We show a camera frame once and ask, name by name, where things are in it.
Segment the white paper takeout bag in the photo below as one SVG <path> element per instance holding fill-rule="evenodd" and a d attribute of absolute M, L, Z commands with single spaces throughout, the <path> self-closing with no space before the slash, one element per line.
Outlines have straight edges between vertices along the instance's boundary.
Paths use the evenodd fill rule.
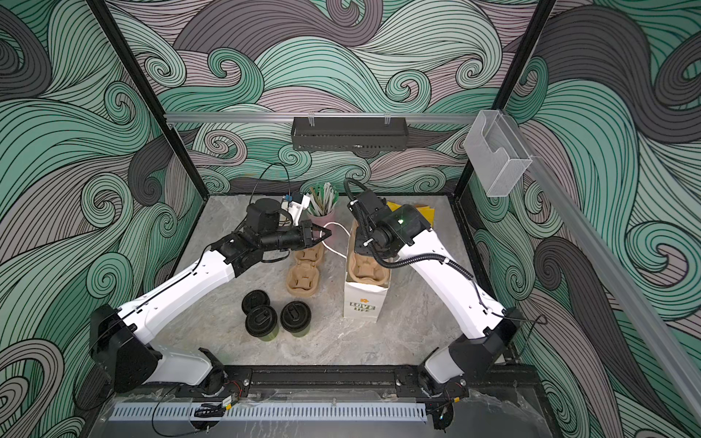
<path fill-rule="evenodd" d="M 326 228 L 331 228 L 332 231 L 341 231 L 342 237 L 349 238 L 351 230 L 345 228 L 337 222 L 325 224 Z M 381 310 L 387 292 L 390 288 L 367 288 L 360 284 L 350 283 L 346 279 L 346 271 L 343 287 L 343 317 L 346 319 L 364 319 L 376 322 L 380 316 Z"/>

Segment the green paper coffee cup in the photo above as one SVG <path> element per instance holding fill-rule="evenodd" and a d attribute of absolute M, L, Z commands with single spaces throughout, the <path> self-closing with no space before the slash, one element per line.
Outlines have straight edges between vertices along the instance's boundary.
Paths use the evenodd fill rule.
<path fill-rule="evenodd" d="M 290 334 L 296 338 L 303 338 L 307 336 L 310 332 L 310 327 L 304 328 L 304 330 L 290 331 Z"/>

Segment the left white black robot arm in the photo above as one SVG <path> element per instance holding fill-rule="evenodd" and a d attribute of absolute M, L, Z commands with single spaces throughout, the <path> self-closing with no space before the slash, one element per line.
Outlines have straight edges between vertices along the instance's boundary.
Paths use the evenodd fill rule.
<path fill-rule="evenodd" d="M 194 387 L 205 396 L 226 384 L 224 365 L 207 350 L 181 352 L 153 346 L 157 334 L 212 290 L 241 277 L 271 251 L 313 248 L 332 232 L 281 202 L 261 198 L 231 233 L 206 245 L 195 264 L 161 286 L 118 308 L 103 305 L 91 314 L 91 359 L 106 373 L 111 390 L 126 393 L 146 383 Z"/>

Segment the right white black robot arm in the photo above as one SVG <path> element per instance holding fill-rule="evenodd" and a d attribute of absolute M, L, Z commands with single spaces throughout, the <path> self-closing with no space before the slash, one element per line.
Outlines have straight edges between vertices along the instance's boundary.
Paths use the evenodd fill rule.
<path fill-rule="evenodd" d="M 462 335 L 432 352 L 419 366 L 424 392 L 436 396 L 449 381 L 482 379 L 518 332 L 521 314 L 506 308 L 478 286 L 472 273 L 454 260 L 431 223 L 416 207 L 392 210 L 362 182 L 343 182 L 348 209 L 358 223 L 354 249 L 380 266 L 413 268 L 443 301 Z"/>

